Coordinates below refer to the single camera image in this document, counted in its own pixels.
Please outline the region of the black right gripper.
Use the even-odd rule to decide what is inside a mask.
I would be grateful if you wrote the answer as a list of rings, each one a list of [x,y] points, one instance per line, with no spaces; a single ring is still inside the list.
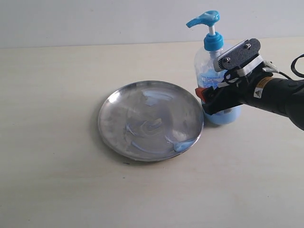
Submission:
[[[272,73],[253,72],[248,76],[237,78],[236,82],[224,87],[195,89],[196,96],[203,101],[205,113],[213,115],[220,111],[242,105],[246,93],[253,88],[254,82],[263,77],[272,77]]]

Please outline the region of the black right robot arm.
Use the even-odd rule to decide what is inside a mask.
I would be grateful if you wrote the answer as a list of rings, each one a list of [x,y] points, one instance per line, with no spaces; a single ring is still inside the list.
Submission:
[[[273,77],[258,72],[241,77],[224,87],[196,88],[205,113],[212,115],[240,105],[248,105],[290,119],[304,129],[304,81]]]

